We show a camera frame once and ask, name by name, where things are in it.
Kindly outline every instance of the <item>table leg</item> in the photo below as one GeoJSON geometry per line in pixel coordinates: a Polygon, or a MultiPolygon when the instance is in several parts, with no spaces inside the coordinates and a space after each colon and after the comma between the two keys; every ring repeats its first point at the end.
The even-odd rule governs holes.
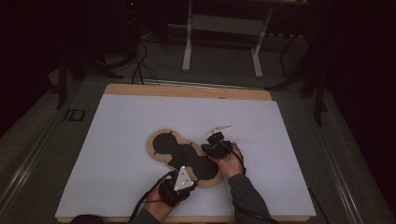
{"type": "Polygon", "coordinates": [[[184,50],[184,59],[183,59],[183,72],[190,71],[190,61],[191,61],[191,15],[192,15],[192,0],[189,1],[189,15],[187,18],[187,43],[186,49],[184,50]]]}
{"type": "Polygon", "coordinates": [[[251,49],[251,58],[253,60],[254,73],[256,74],[257,78],[262,77],[262,66],[260,65],[259,51],[260,48],[262,47],[262,40],[264,39],[265,32],[268,27],[268,22],[271,19],[272,12],[273,12],[273,8],[271,7],[268,8],[267,15],[265,16],[265,20],[262,23],[262,28],[260,30],[259,40],[257,42],[256,48],[251,49]]]}

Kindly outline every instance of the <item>dark background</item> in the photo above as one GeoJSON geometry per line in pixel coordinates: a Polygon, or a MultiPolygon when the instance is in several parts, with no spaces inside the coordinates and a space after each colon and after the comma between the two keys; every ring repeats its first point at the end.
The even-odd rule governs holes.
{"type": "MultiPolygon", "coordinates": [[[[65,46],[99,60],[104,53],[122,53],[124,2],[94,2],[93,6],[88,0],[0,0],[0,136],[51,88],[48,73],[58,67],[65,46]],[[103,20],[108,15],[118,16],[103,20]]],[[[241,17],[261,15],[260,11],[244,15],[237,1],[229,10],[216,11],[219,5],[214,2],[202,1],[196,9],[220,14],[235,11],[241,17]]],[[[186,22],[185,0],[146,0],[137,6],[138,19],[161,36],[166,35],[167,23],[186,22]]],[[[360,0],[345,6],[325,20],[303,63],[315,66],[318,58],[328,61],[331,72],[326,86],[396,214],[396,19],[392,14],[396,6],[390,0],[360,0]],[[333,46],[335,51],[327,54],[333,46]]],[[[290,8],[283,10],[270,24],[273,33],[299,32],[293,30],[296,18],[300,19],[297,23],[315,18],[302,19],[302,14],[291,13],[290,8]]]]}

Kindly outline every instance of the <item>sleeve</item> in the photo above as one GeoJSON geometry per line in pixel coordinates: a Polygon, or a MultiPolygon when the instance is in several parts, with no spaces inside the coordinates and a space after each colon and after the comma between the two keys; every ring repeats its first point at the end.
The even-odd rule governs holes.
{"type": "Polygon", "coordinates": [[[155,218],[148,210],[142,208],[139,214],[130,222],[130,224],[160,224],[160,222],[155,218]]]}
{"type": "MultiPolygon", "coordinates": [[[[253,187],[250,180],[244,175],[234,175],[229,180],[228,183],[231,186],[231,195],[233,197],[233,203],[245,210],[253,212],[263,217],[270,217],[267,205],[260,193],[253,187]]],[[[235,223],[243,224],[267,224],[267,222],[253,216],[249,216],[242,213],[235,208],[235,223]]]]}

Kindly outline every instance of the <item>person's right hand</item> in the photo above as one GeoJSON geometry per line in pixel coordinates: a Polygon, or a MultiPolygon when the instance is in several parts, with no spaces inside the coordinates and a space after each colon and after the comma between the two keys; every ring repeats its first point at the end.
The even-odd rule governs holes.
{"type": "MultiPolygon", "coordinates": [[[[242,153],[241,151],[239,151],[238,147],[236,146],[236,143],[232,143],[232,145],[233,145],[233,151],[242,160],[243,159],[242,153]]],[[[218,165],[220,171],[227,179],[229,179],[233,175],[239,175],[243,173],[242,164],[233,153],[230,153],[224,159],[215,159],[211,157],[209,157],[209,159],[218,165]]]]}

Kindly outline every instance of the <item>white paper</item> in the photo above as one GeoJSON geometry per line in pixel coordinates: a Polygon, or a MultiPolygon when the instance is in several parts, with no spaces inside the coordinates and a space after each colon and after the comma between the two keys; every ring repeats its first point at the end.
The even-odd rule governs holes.
{"type": "MultiPolygon", "coordinates": [[[[168,128],[201,145],[223,132],[245,157],[247,176],[272,216],[314,216],[315,209],[276,102],[105,94],[64,189],[56,217],[129,217],[142,195],[169,168],[146,143],[168,128]]],[[[191,192],[171,217],[233,216],[226,181],[191,192]]]]}

